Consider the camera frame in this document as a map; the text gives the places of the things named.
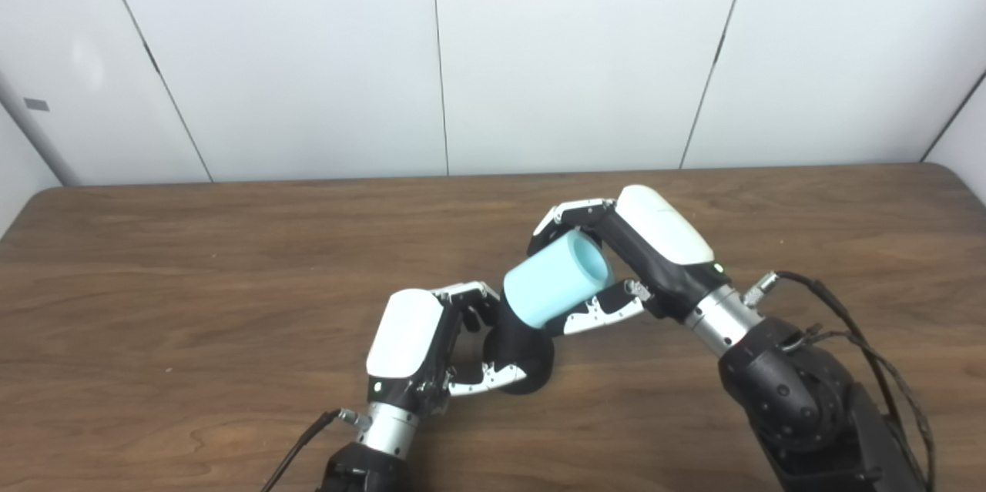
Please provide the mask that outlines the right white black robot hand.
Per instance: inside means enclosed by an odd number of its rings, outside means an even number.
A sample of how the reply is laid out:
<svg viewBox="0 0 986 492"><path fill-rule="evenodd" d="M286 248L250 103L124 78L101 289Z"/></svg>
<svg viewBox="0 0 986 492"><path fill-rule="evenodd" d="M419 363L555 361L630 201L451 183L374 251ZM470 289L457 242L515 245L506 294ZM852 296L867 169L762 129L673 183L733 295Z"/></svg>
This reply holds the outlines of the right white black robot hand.
<svg viewBox="0 0 986 492"><path fill-rule="evenodd" d="M634 272L620 283L580 295L547 317L552 335L571 335L649 312L673 319L712 349L736 343L750 328L739 292L708 243L676 208L647 186L626 186L615 199L553 206L536 226L528 254L563 236L605 244Z"/></svg>

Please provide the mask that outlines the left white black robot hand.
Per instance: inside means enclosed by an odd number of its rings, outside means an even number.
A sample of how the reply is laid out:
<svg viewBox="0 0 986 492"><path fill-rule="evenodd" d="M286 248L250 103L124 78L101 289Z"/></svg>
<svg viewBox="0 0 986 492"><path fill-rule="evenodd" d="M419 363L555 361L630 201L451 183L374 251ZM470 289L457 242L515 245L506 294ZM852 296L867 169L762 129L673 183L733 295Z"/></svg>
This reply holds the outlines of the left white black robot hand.
<svg viewBox="0 0 986 492"><path fill-rule="evenodd" d="M459 382L451 362L462 330L496 330L500 303L499 293L482 281L392 293L367 353L367 402L426 418L443 413L451 397L525 382L532 369L495 362L489 353L475 383Z"/></svg>

